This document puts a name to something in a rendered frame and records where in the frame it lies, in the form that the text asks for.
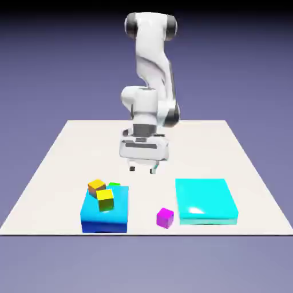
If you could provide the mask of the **large blue box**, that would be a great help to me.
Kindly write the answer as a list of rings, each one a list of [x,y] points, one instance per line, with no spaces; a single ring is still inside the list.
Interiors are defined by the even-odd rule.
[[[114,196],[114,208],[100,212],[98,201],[86,192],[80,212],[83,233],[126,233],[128,225],[128,186],[108,186]]]

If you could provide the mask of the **large cyan box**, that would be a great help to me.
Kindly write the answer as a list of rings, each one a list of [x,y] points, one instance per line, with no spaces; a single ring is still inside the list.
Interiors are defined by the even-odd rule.
[[[235,225],[238,209],[224,179],[176,179],[181,225]]]

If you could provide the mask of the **small orange cube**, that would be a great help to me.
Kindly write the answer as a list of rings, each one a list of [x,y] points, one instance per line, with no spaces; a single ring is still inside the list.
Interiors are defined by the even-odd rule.
[[[104,189],[106,189],[106,184],[100,179],[88,183],[88,192],[94,198],[97,198],[97,191]]]

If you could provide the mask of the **small magenta cube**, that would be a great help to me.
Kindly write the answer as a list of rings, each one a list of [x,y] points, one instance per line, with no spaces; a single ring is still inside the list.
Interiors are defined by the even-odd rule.
[[[162,208],[156,215],[156,224],[160,227],[168,229],[172,225],[173,219],[174,212],[172,210]]]

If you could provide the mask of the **small yellow cube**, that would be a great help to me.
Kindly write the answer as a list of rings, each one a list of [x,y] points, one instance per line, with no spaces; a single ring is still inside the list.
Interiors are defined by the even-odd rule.
[[[97,190],[96,196],[100,212],[110,211],[114,208],[114,195],[111,189]]]

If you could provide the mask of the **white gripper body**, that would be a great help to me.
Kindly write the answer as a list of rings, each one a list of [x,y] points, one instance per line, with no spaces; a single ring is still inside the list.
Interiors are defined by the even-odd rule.
[[[159,165],[169,159],[169,141],[164,136],[128,136],[120,140],[119,155],[129,165]]]

